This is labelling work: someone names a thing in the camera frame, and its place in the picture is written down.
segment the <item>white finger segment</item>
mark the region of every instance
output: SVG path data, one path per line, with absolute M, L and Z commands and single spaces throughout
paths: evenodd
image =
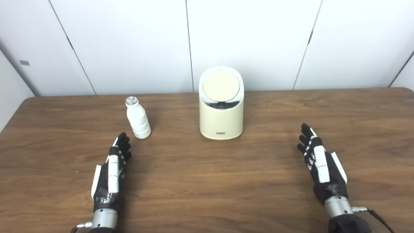
M 313 129 L 311 128 L 311 127 L 309 127 L 309 129 L 310 129 L 310 131 L 313 133 L 313 135 L 315 136 L 315 137 L 317 137 L 317 135 L 315 134 L 315 132 L 313 131 Z
M 335 152 L 332 152 L 331 155 L 332 155 L 332 159 L 334 160 L 335 165 L 337 166 L 337 168 L 339 170 L 339 173 L 341 173 L 341 176 L 344 179 L 345 183 L 348 183 L 347 175 L 346 175 L 346 173 L 344 171 L 344 168 L 342 167 L 341 162 L 338 159 L 338 156 L 336 155 Z
M 327 183 L 330 181 L 328 163 L 325 157 L 325 148 L 323 146 L 316 146 L 313 149 L 315 154 L 315 166 L 318 169 L 319 182 Z
M 110 193 L 119 192 L 119 159 L 117 155 L 110 155 L 108 160 L 108 191 Z

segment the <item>white bottle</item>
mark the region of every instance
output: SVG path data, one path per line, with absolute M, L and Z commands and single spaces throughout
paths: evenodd
M 135 96 L 129 96 L 125 100 L 125 105 L 127 106 L 127 117 L 135 137 L 139 139 L 147 138 L 151 134 L 151 127 L 145 109 L 138 103 Z

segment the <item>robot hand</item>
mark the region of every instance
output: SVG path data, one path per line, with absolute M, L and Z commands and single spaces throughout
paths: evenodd
M 322 140 L 311 127 L 302 124 L 299 136 L 302 144 L 298 149 L 303 153 L 305 164 L 313 179 L 313 193 L 325 206 L 329 217 L 330 233 L 370 233 L 368 223 L 356 216 L 348 202 L 347 175 L 335 152 L 325 150 Z
M 131 158 L 129 137 L 121 133 L 109 148 L 109 154 L 103 165 L 97 165 L 91 195 L 94 201 L 94 219 L 92 222 L 78 224 L 78 228 L 90 227 L 90 233 L 115 233 L 118 213 L 123 204 L 122 185 L 126 173 L 126 164 Z

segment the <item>bottle cap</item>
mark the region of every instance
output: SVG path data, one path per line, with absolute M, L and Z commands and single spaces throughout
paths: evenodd
M 125 104 L 126 105 L 134 105 L 138 103 L 138 99 L 135 96 L 129 96 L 126 100 L 125 100 Z

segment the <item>wooden table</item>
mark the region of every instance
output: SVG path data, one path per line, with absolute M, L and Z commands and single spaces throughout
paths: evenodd
M 152 135 L 131 138 L 120 232 L 327 232 L 296 149 L 303 122 L 337 152 L 352 205 L 376 210 L 397 233 L 413 231 L 412 91 L 246 92 L 243 134 L 229 141 L 201 135 L 197 95 L 137 95 Z M 0 232 L 66 233 L 92 219 L 95 165 L 120 132 L 133 136 L 126 97 L 21 105 L 0 134 Z

